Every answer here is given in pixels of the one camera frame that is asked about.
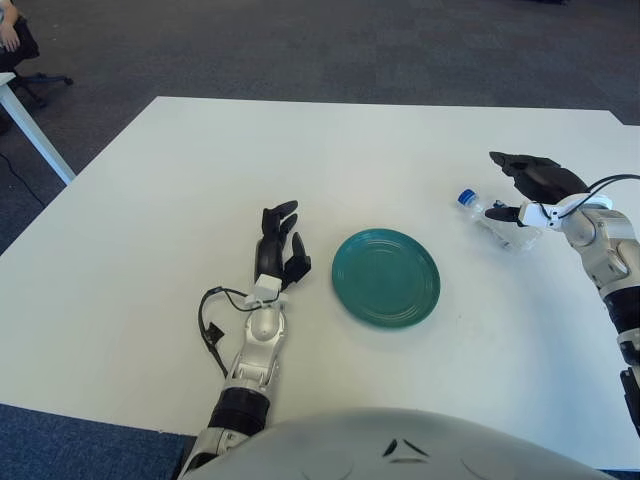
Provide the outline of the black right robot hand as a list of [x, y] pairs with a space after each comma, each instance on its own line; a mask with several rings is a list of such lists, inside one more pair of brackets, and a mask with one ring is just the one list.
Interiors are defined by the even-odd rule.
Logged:
[[549, 226], [553, 225], [551, 205], [575, 194], [586, 194], [587, 185], [573, 172], [546, 157], [491, 151], [491, 160], [514, 180], [515, 188], [538, 210]]

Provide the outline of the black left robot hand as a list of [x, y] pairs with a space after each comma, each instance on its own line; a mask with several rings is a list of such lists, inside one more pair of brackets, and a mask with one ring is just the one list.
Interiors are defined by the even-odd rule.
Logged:
[[264, 274], [277, 278], [282, 290], [298, 283], [312, 267], [311, 257], [298, 232], [291, 237], [292, 256], [283, 260], [287, 238], [297, 223], [297, 208], [298, 201], [291, 200], [262, 212], [262, 238], [256, 245], [254, 277], [258, 279]]

